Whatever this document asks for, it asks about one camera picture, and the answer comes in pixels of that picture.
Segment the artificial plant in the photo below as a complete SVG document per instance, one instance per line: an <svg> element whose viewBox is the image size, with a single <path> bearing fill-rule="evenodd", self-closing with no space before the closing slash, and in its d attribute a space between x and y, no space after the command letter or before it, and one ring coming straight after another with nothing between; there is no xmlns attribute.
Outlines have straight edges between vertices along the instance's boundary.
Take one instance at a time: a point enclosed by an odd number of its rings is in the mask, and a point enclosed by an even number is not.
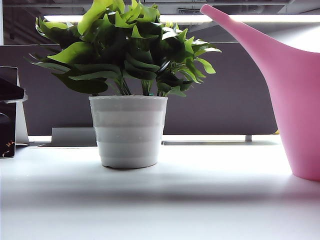
<svg viewBox="0 0 320 240"><path fill-rule="evenodd" d="M91 8L76 23L50 22L36 18L40 35L60 45L46 57L30 54L31 63L49 68L68 88L97 96L113 87L121 95L131 95L128 79L141 81L144 96L183 93L192 83L206 76L195 66L200 62L207 73L212 65L199 56L220 52L211 43L186 38L188 29L160 23L156 5L147 7L132 0L125 10L123 0L94 0Z"/></svg>

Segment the ribbed pot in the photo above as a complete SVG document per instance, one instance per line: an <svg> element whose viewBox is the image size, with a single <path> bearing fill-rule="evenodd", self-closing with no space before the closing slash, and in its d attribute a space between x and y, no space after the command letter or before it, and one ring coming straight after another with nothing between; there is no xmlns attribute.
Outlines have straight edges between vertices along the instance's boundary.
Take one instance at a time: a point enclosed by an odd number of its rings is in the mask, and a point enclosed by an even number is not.
<svg viewBox="0 0 320 240"><path fill-rule="evenodd" d="M89 100L103 166L136 169L157 163L167 97L90 96Z"/></svg>

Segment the pot rim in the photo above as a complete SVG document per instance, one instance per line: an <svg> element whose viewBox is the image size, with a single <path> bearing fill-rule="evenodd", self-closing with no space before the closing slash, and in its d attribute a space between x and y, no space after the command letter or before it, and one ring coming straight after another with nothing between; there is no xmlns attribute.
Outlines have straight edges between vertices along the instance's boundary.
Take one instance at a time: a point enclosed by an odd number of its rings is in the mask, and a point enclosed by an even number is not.
<svg viewBox="0 0 320 240"><path fill-rule="evenodd" d="M157 99L165 100L168 99L167 96L144 96L144 95L109 95L109 96L89 96L89 100L98 99Z"/></svg>

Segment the wall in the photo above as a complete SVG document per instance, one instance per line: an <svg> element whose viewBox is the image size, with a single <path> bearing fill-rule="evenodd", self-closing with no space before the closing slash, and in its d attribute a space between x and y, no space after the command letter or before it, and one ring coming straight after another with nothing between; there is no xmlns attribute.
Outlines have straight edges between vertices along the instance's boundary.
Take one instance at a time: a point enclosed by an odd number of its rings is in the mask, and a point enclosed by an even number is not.
<svg viewBox="0 0 320 240"><path fill-rule="evenodd" d="M257 65L239 43L217 43L222 50L206 53L216 70L186 95L170 95L165 134L272 134L277 125L267 84ZM91 127L88 94L66 88L48 69L28 63L28 53L43 55L37 45L0 47L0 65L19 68L28 100L23 103L29 135L50 135L52 127ZM129 79L134 94L140 82Z"/></svg>
<svg viewBox="0 0 320 240"><path fill-rule="evenodd" d="M291 47L320 53L320 26L311 25L276 31L269 34L278 41Z"/></svg>

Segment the watering can body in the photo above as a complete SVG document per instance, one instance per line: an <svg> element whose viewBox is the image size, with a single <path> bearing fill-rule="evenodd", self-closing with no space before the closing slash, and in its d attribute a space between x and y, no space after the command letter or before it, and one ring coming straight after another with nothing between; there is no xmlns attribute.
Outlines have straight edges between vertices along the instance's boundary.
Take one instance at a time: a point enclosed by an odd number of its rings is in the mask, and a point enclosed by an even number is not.
<svg viewBox="0 0 320 240"><path fill-rule="evenodd" d="M320 53L285 45L210 5L200 11L236 38L261 70L293 174L320 181Z"/></svg>

